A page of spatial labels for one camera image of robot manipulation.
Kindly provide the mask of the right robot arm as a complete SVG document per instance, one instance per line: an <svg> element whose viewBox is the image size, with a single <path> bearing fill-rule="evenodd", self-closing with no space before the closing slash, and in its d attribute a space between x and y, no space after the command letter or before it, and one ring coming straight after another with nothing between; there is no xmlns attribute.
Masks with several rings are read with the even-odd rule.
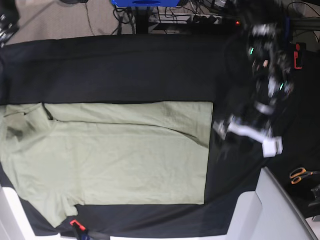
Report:
<svg viewBox="0 0 320 240"><path fill-rule="evenodd" d="M0 47L19 31L20 13L15 0L0 0Z"/></svg>

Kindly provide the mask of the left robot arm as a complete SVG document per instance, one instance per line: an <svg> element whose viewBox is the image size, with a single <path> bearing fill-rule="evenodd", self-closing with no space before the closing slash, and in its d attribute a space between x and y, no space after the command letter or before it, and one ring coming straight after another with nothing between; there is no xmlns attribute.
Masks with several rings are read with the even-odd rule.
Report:
<svg viewBox="0 0 320 240"><path fill-rule="evenodd" d="M290 80L292 63L287 53L289 21L283 6L273 0L228 0L228 11L236 15L246 39L246 54L251 63L250 100L237 113L213 124L221 140L229 134L247 137L262 145L264 158L283 152L283 140L276 136L272 122L280 114L295 85Z"/></svg>

